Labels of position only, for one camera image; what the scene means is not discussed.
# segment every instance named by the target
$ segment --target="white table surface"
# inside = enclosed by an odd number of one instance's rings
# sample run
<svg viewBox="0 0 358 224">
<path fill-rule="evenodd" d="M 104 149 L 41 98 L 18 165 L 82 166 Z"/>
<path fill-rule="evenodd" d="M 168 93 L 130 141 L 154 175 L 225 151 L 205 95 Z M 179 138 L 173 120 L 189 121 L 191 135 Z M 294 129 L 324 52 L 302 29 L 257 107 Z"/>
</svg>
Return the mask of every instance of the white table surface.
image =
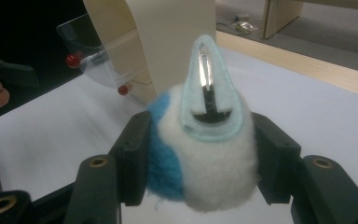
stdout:
<svg viewBox="0 0 358 224">
<path fill-rule="evenodd" d="M 358 185 L 358 94 L 272 64 L 221 49 L 232 79 L 251 109 L 267 116 L 301 146 L 301 156 L 337 161 Z M 4 190 L 33 200 L 76 178 L 79 163 L 106 153 L 131 115 L 143 109 L 86 76 L 0 117 L 0 177 Z M 266 205 L 257 190 L 243 206 L 200 214 L 146 193 L 125 208 L 123 223 L 293 223 L 290 205 Z"/>
</svg>

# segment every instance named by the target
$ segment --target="red knob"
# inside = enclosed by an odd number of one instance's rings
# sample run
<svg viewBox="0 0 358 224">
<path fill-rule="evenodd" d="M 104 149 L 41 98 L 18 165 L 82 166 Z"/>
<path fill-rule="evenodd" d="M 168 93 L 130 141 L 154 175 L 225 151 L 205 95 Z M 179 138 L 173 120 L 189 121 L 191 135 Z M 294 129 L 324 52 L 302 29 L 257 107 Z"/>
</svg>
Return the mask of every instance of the red knob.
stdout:
<svg viewBox="0 0 358 224">
<path fill-rule="evenodd" d="M 127 95 L 129 93 L 129 88 L 126 85 L 122 85 L 117 89 L 118 94 Z"/>
<path fill-rule="evenodd" d="M 80 57 L 78 54 L 68 54 L 65 58 L 65 62 L 70 68 L 78 68 L 80 66 Z"/>
</svg>

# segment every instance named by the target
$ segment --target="dark background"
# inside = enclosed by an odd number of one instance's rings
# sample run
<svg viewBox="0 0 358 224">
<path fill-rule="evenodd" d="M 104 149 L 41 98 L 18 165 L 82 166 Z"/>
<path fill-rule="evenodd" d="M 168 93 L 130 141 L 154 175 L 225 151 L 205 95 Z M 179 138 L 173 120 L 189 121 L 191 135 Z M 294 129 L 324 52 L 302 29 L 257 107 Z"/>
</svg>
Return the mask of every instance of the dark background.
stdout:
<svg viewBox="0 0 358 224">
<path fill-rule="evenodd" d="M 82 0 L 0 0 L 0 58 L 34 68 L 39 88 L 5 85 L 10 101 L 0 116 L 81 74 L 68 68 L 69 53 L 56 27 L 87 13 Z"/>
</svg>

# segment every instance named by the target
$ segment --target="plush toy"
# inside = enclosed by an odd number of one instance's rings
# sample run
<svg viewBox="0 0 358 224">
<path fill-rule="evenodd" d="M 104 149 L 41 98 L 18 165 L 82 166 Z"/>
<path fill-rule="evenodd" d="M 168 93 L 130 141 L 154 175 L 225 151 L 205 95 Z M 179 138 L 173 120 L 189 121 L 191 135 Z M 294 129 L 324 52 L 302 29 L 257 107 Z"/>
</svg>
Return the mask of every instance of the plush toy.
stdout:
<svg viewBox="0 0 358 224">
<path fill-rule="evenodd" d="M 208 35 L 194 43 L 188 76 L 148 106 L 147 187 L 197 211 L 244 203 L 257 181 L 251 112 Z"/>
</svg>

